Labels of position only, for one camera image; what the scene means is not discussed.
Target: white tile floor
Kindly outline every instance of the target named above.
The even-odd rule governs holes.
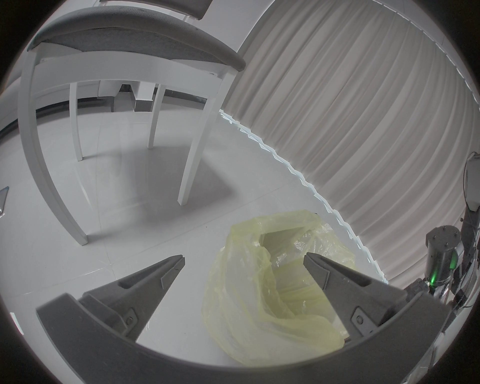
[[[63,292],[78,298],[181,253],[186,265],[138,342],[185,360],[237,366],[210,339],[201,319],[204,284],[215,254],[232,224],[295,209],[322,216],[323,204],[271,153],[218,118],[189,202],[180,206],[181,176],[201,111],[166,98],[155,147],[148,150],[149,113],[132,112],[128,94],[119,94],[115,109],[80,110],[81,162],[75,160],[68,114],[39,120],[53,181],[89,235],[83,247],[40,196],[18,132],[0,144],[0,187],[10,187],[0,218],[0,292],[7,308],[46,366],[63,382],[79,383],[55,352],[35,308]],[[345,227],[336,227],[357,255],[359,269],[375,275]]]

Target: plastic bag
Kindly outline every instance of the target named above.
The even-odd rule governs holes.
[[[202,316],[210,336],[232,358],[271,366],[343,347],[348,333],[303,266],[306,252],[355,268],[354,255],[309,211],[231,227],[210,270]]]

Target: curtain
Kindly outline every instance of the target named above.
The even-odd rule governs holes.
[[[465,209],[479,106],[445,53],[371,0],[277,0],[225,112],[337,209],[391,284],[423,276],[425,235]]]

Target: chair backrest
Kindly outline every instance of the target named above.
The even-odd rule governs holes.
[[[124,51],[165,59],[209,61],[243,71],[242,57],[208,33],[176,17],[129,6],[83,8],[43,27],[27,50],[42,42],[80,51]]]
[[[201,20],[208,7],[212,3],[212,0],[122,0],[131,1],[135,3],[158,5],[163,8],[170,9],[184,15],[189,15],[197,20]]]

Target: glossy floor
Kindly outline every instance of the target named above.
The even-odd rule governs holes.
[[[208,271],[230,226],[296,209],[321,215],[323,204],[296,175],[220,117],[189,202],[180,206],[177,195],[199,108],[165,98],[152,150],[146,147],[149,113],[134,113],[128,94],[119,94],[114,113],[81,109],[81,162],[75,160],[68,113],[39,120],[53,181],[89,235],[83,247],[43,201],[18,131],[0,143],[0,188],[10,187],[0,218],[0,292],[34,352],[65,383],[80,381],[56,353],[35,308],[64,292],[78,298],[180,253],[186,266],[138,342],[185,360],[237,366],[209,337],[200,312]],[[336,232],[357,259],[365,258],[344,227]],[[363,272],[375,273],[368,266]]]

